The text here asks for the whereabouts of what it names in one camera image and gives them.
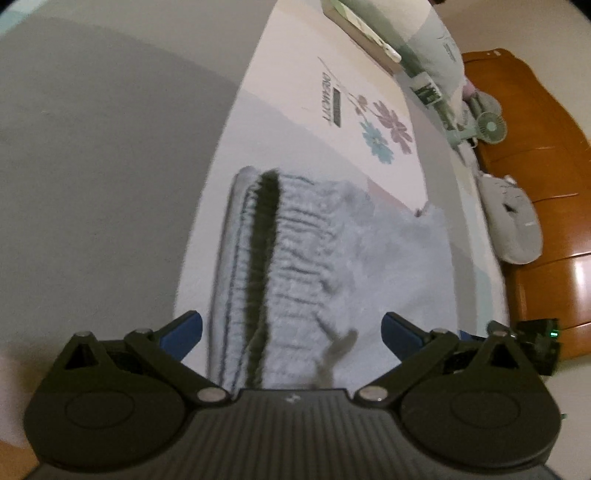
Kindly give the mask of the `grey sweatpants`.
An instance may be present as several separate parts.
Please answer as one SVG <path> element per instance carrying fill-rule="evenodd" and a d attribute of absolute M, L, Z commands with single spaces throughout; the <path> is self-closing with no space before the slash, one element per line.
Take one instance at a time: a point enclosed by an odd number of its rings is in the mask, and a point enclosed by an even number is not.
<path fill-rule="evenodd" d="M 397 364 L 381 336 L 389 312 L 457 328 L 441 209 L 414 213 L 346 181 L 238 172 L 211 308 L 217 384 L 356 390 Z"/>

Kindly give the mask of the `grey plush cushion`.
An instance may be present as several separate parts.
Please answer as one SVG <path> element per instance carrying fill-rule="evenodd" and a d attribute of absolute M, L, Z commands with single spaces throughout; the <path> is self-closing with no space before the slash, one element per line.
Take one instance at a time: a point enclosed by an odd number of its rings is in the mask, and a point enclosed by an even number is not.
<path fill-rule="evenodd" d="M 481 172 L 476 180 L 497 258 L 512 265 L 533 263 L 542 255 L 543 234 L 526 192 L 511 176 Z"/>

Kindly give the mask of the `wooden headboard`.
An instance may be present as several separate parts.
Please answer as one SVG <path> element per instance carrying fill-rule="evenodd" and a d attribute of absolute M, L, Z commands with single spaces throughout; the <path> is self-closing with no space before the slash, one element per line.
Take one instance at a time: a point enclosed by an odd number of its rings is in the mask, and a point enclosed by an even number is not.
<path fill-rule="evenodd" d="M 534 262 L 507 265 L 512 323 L 555 318 L 560 357 L 590 353 L 590 144 L 568 111 L 534 71 L 506 49 L 463 56 L 467 77 L 496 98 L 506 139 L 480 144 L 484 170 L 511 176 L 537 212 L 543 250 Z"/>

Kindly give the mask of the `green handheld fan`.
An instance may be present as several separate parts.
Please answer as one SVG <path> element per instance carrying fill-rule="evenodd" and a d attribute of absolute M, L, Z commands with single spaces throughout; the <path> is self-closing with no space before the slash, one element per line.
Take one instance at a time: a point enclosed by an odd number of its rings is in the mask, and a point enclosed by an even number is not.
<path fill-rule="evenodd" d="M 461 130 L 446 131 L 449 144 L 455 148 L 468 140 L 483 141 L 488 144 L 499 144 L 507 137 L 507 124 L 501 115 L 484 112 Z"/>

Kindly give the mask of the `patchwork bed sheet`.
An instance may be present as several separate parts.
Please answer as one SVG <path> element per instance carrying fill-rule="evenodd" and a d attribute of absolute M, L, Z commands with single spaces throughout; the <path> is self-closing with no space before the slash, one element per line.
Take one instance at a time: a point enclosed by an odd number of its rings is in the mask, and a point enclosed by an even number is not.
<path fill-rule="evenodd" d="M 19 1 L 1 17 L 1 439 L 69 338 L 194 310 L 209 374 L 226 211 L 252 167 L 444 212 L 458 326 L 506 323 L 472 148 L 321 1 Z"/>

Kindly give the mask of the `grey plush toy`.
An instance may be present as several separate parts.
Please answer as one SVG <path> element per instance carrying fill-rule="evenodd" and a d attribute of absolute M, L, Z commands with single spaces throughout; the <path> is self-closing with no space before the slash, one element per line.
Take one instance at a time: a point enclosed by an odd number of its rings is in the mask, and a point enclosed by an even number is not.
<path fill-rule="evenodd" d="M 492 95 L 481 90 L 476 90 L 470 96 L 466 97 L 464 102 L 475 119 L 484 113 L 493 113 L 497 116 L 502 115 L 502 106 L 499 101 Z"/>

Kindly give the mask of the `green white tissue pack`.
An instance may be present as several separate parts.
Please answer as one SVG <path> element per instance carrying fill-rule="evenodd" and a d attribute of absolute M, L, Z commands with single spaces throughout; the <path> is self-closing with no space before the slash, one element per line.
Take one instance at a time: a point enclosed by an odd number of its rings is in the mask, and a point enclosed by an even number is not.
<path fill-rule="evenodd" d="M 411 79 L 411 89 L 425 106 L 431 106 L 443 100 L 443 94 L 427 72 L 421 72 Z"/>

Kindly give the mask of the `white earbuds case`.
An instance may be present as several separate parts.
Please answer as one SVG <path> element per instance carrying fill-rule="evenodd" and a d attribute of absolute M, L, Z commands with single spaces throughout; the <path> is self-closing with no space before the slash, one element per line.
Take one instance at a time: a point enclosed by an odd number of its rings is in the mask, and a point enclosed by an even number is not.
<path fill-rule="evenodd" d="M 401 60 L 402 60 L 401 55 L 389 43 L 385 42 L 380 37 L 377 37 L 375 39 L 375 43 L 382 48 L 382 50 L 384 51 L 384 53 L 386 54 L 386 56 L 388 58 L 390 58 L 394 63 L 397 63 L 397 64 L 400 64 L 401 63 Z"/>

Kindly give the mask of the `patchwork pillow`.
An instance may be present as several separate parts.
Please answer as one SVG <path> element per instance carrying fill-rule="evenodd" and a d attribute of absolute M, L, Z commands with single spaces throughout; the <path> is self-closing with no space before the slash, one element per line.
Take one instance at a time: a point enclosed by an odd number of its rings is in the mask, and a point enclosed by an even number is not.
<path fill-rule="evenodd" d="M 345 4 L 401 55 L 409 76 L 426 72 L 447 100 L 462 100 L 462 54 L 430 2 L 384 0 Z"/>

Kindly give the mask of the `green paperback book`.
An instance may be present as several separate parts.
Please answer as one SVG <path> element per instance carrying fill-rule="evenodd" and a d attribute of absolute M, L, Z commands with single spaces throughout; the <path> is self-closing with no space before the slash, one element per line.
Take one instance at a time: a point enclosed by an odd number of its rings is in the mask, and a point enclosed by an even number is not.
<path fill-rule="evenodd" d="M 322 0 L 321 3 L 325 16 L 348 34 L 384 71 L 393 76 L 402 70 L 401 63 L 394 63 L 375 43 L 380 36 L 351 8 L 338 0 Z"/>

